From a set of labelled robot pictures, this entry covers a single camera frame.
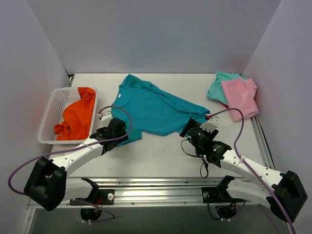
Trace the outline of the teal blue t-shirt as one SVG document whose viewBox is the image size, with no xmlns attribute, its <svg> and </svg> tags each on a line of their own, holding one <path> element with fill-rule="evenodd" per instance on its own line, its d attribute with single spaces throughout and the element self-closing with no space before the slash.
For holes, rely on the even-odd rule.
<svg viewBox="0 0 312 234">
<path fill-rule="evenodd" d="M 181 133 L 189 119 L 204 123 L 205 115 L 210 113 L 205 107 L 167 93 L 151 82 L 130 74 L 119 85 L 113 105 L 113 117 L 126 122 L 127 131 L 130 127 L 127 115 L 133 122 L 129 139 L 120 146 L 142 139 L 143 132 L 158 136 Z"/>
</svg>

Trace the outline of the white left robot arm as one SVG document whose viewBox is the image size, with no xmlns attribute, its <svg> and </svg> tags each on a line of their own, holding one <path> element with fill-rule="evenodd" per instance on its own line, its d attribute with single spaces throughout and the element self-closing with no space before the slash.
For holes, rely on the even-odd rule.
<svg viewBox="0 0 312 234">
<path fill-rule="evenodd" d="M 126 141 L 126 123 L 113 118 L 108 126 L 97 129 L 71 152 L 53 159 L 36 161 L 24 187 L 24 193 L 45 210 L 54 210 L 65 200 L 82 199 L 95 204 L 102 198 L 99 186 L 89 178 L 72 179 L 69 176 L 94 158 L 104 155 Z"/>
</svg>

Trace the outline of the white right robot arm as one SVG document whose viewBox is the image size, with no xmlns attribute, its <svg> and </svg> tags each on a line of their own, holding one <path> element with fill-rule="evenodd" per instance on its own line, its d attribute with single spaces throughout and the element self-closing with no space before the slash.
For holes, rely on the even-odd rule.
<svg viewBox="0 0 312 234">
<path fill-rule="evenodd" d="M 225 176 L 217 186 L 217 197 L 222 201 L 242 199 L 258 203 L 270 208 L 281 220 L 294 222 L 308 198 L 299 176 L 238 156 L 231 146 L 214 140 L 217 134 L 217 124 L 211 120 L 201 124 L 192 118 L 180 133 L 194 146 L 196 157 L 247 179 L 244 182 Z"/>
</svg>

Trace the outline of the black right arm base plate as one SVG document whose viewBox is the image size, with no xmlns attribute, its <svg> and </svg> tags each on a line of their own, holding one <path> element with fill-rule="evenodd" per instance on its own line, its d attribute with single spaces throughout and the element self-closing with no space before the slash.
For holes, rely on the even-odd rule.
<svg viewBox="0 0 312 234">
<path fill-rule="evenodd" d="M 231 198 L 228 196 L 219 195 L 218 189 L 216 187 L 202 187 L 202 201 L 203 203 L 232 203 L 238 202 L 243 203 L 243 199 Z"/>
</svg>

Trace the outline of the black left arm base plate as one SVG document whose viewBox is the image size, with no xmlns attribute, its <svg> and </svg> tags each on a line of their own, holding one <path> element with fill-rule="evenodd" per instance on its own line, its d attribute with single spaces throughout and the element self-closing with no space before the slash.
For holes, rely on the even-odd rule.
<svg viewBox="0 0 312 234">
<path fill-rule="evenodd" d="M 69 204 L 72 206 L 85 205 L 81 202 L 85 201 L 91 204 L 100 205 L 113 205 L 115 200 L 115 190 L 114 189 L 99 189 L 98 194 L 95 195 L 95 198 L 78 198 L 71 199 Z"/>
</svg>

